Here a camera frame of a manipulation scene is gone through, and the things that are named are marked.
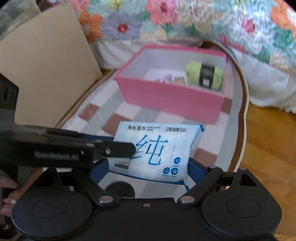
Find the flower pattern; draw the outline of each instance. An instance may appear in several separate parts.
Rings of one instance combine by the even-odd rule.
[[[176,0],[176,11],[180,25],[189,27],[194,24],[203,34],[212,32],[212,23],[220,19],[220,12],[212,10],[213,0]]]
[[[291,29],[296,40],[296,12],[283,0],[275,0],[278,6],[272,8],[271,20],[283,29]]]
[[[157,29],[153,34],[141,34],[141,39],[145,41],[167,40],[167,35],[164,29]]]
[[[150,12],[150,20],[154,24],[175,25],[177,23],[178,16],[175,12],[174,0],[148,0],[145,9]]]
[[[296,13],[284,0],[72,0],[88,41],[205,37],[296,69]]]
[[[105,37],[113,40],[138,39],[142,23],[126,12],[113,12],[101,25]]]
[[[251,52],[258,54],[263,43],[271,43],[274,39],[271,20],[260,12],[248,12],[245,9],[235,7],[235,14],[224,13],[221,21],[224,21],[231,29],[231,38],[241,43]]]
[[[223,45],[227,46],[227,47],[235,48],[236,50],[239,50],[242,53],[248,53],[248,51],[245,49],[244,46],[241,46],[239,44],[232,44],[230,42],[230,40],[224,34],[220,34],[219,42],[222,43]]]
[[[76,12],[81,12],[90,4],[90,0],[71,0],[71,3]]]
[[[288,71],[290,68],[289,62],[285,56],[277,51],[270,56],[269,64],[282,71]]]
[[[90,15],[87,11],[83,11],[78,21],[82,27],[85,37],[88,41],[94,41],[96,38],[102,38],[102,29],[100,27],[103,22],[103,18],[98,15]]]

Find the blue icon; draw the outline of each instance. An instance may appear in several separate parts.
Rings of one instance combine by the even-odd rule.
[[[169,172],[170,172],[170,169],[168,167],[163,169],[163,174],[168,174]]]
[[[176,175],[178,173],[178,168],[173,168],[171,171],[171,174]]]
[[[180,161],[181,161],[181,158],[180,157],[176,157],[175,160],[174,160],[174,163],[175,164],[179,164]]]

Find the open box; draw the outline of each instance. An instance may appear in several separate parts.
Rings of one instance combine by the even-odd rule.
[[[220,91],[182,87],[155,81],[166,74],[186,78],[186,65],[198,61],[224,72]],[[164,111],[203,123],[217,121],[225,98],[226,55],[223,52],[177,45],[145,45],[115,74],[129,104]]]

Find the cardboard sheet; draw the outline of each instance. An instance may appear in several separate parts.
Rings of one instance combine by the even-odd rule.
[[[18,124],[55,127],[102,77],[68,0],[6,36],[0,53],[0,72],[20,88]]]

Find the human hand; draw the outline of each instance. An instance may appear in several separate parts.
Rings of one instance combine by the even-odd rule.
[[[0,170],[0,187],[2,188],[17,188],[17,183],[11,179],[5,172]],[[0,213],[3,215],[11,216],[11,211],[12,211],[12,204],[11,201],[9,204],[4,204],[3,208],[0,210]]]
[[[28,179],[28,182],[22,186],[21,188],[12,191],[8,198],[5,198],[3,200],[4,206],[0,210],[0,213],[2,215],[6,215],[7,217],[11,217],[12,208],[16,204],[17,200],[20,199],[20,197],[27,191],[27,189],[32,185],[32,183],[41,175],[42,168],[37,168],[35,171],[31,174],[31,176]],[[17,183],[12,180],[5,172],[0,170],[0,187],[3,188],[17,188]]]

